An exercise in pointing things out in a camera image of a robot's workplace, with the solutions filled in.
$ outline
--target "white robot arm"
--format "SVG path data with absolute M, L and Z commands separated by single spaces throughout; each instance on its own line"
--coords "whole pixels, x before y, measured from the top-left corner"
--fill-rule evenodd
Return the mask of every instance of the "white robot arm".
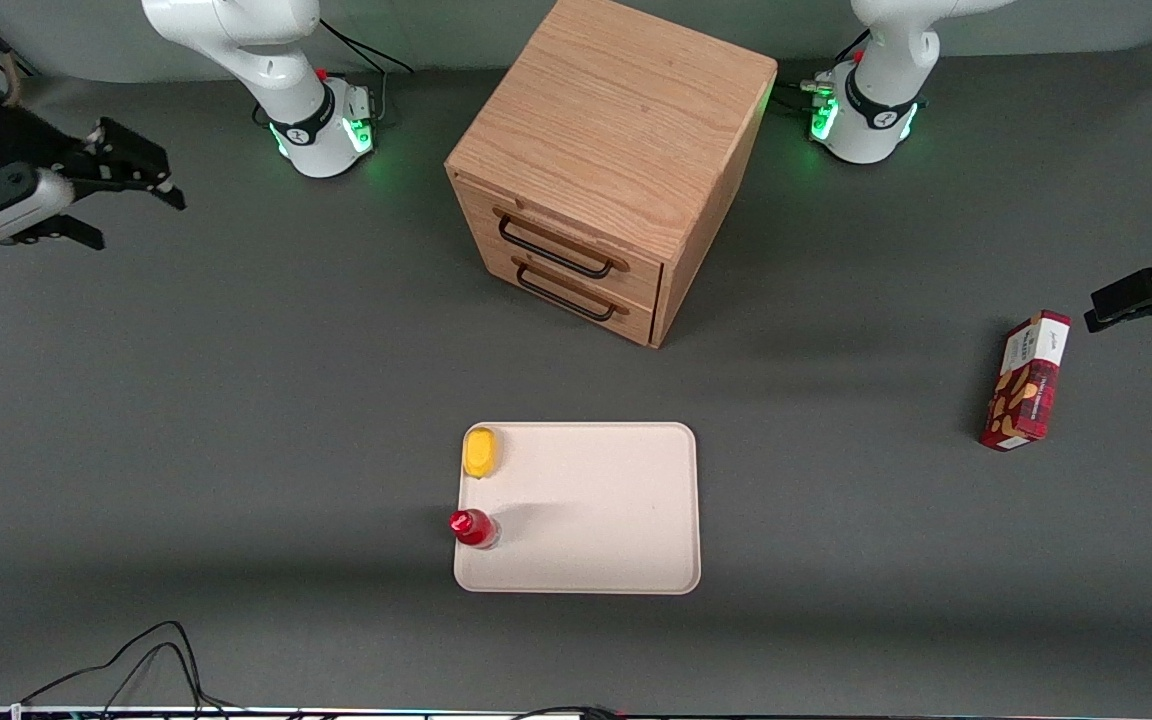
M 242 81 L 270 115 L 279 150 L 309 177 L 336 176 L 372 149 L 365 88 L 320 79 L 287 46 L 319 24 L 317 0 L 142 0 L 166 40 L 215 61 Z
M 909 135 L 916 97 L 941 58 L 940 18 L 986 13 L 1014 0 L 851 0 L 869 26 L 863 60 L 842 59 L 804 90 L 817 94 L 812 137 L 838 158 L 870 164 L 886 159 Z

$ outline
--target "green led light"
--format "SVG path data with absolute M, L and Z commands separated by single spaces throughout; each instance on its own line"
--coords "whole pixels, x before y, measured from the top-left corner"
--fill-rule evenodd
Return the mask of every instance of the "green led light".
M 812 135 L 818 141 L 824 142 L 824 138 L 829 137 L 835 118 L 838 118 L 838 100 L 831 97 L 826 104 L 820 106 L 814 118 L 812 118 Z
M 349 136 L 349 142 L 353 143 L 353 149 L 357 150 L 358 154 L 364 154 L 364 152 L 371 150 L 371 123 L 366 120 L 341 118 L 340 127 L 344 128 L 344 132 Z
M 915 103 L 914 107 L 909 109 L 909 118 L 905 118 L 905 129 L 900 131 L 900 138 L 902 141 L 909 137 L 909 131 L 914 128 L 914 115 L 918 114 L 918 103 Z
M 287 147 L 283 147 L 283 138 L 278 136 L 278 131 L 274 129 L 274 123 L 270 123 L 270 132 L 273 132 L 274 142 L 278 142 L 279 154 L 287 158 Z

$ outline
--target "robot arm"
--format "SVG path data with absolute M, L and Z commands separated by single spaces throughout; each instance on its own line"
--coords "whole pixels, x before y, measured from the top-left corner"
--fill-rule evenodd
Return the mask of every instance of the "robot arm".
M 302 174 L 336 176 L 371 151 L 367 89 L 320 79 L 305 54 L 286 47 L 314 31 L 319 1 L 141 0 L 141 6 L 166 40 L 215 61 L 251 91 L 270 115 L 279 150 Z
M 941 38 L 932 24 L 1011 1 L 851 0 L 856 18 L 869 26 L 870 41 L 863 60 L 844 59 L 803 83 L 817 94 L 813 141 L 849 162 L 886 159 L 909 135 L 918 92 L 941 58 Z
M 184 196 L 172 185 L 166 152 L 108 118 L 86 138 L 60 132 L 0 96 L 0 245 L 68 237 L 100 250 L 99 229 L 61 214 L 94 192 L 149 192 L 174 209 Z
M 323 83 L 305 53 L 243 50 L 308 37 L 319 24 L 317 1 L 143 0 L 142 6 L 160 36 L 233 73 L 275 122 L 294 123 L 319 108 Z

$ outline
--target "red cardboard box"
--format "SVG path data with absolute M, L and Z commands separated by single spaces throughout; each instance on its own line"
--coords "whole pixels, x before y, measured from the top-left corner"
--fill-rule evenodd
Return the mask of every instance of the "red cardboard box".
M 1007 333 L 982 445 L 1007 452 L 1047 437 L 1068 340 L 1069 318 L 1051 310 L 1043 310 Z

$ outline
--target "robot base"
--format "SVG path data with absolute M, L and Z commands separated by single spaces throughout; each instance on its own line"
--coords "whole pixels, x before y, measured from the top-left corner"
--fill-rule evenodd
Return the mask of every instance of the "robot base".
M 335 109 L 312 145 L 293 145 L 270 128 L 279 152 L 291 160 L 303 176 L 311 179 L 338 176 L 374 146 L 367 89 L 348 85 L 341 78 L 327 78 L 324 85 L 335 96 Z
M 890 127 L 873 129 L 858 109 L 852 108 L 844 94 L 835 94 L 833 88 L 840 86 L 835 78 L 846 78 L 855 65 L 851 61 L 839 65 L 835 69 L 818 73 L 814 84 L 819 88 L 831 88 L 827 94 L 819 94 L 823 100 L 812 115 L 810 137 L 820 145 L 828 147 L 840 160 L 856 165 L 870 165 L 887 159 L 901 141 L 909 137 L 914 115 L 918 105 L 914 105 L 904 118 L 896 118 Z

